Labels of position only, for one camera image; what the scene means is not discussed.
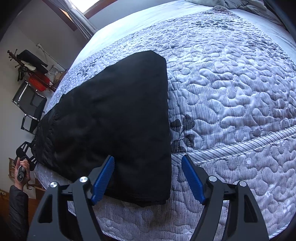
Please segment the person's left hand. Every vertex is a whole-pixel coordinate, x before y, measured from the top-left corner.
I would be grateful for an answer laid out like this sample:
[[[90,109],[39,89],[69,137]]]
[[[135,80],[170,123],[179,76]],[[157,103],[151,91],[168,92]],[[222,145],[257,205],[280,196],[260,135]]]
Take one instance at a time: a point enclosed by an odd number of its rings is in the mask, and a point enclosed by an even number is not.
[[[31,180],[30,165],[27,159],[20,160],[17,158],[15,163],[15,186],[23,191],[23,187]]]

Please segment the black jacket sleeve forearm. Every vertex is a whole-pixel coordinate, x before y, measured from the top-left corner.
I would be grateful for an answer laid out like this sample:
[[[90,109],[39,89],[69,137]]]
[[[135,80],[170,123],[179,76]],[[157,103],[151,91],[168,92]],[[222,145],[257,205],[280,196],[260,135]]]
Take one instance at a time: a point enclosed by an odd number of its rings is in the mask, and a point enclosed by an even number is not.
[[[9,220],[13,240],[27,240],[29,232],[29,197],[22,190],[10,187]]]

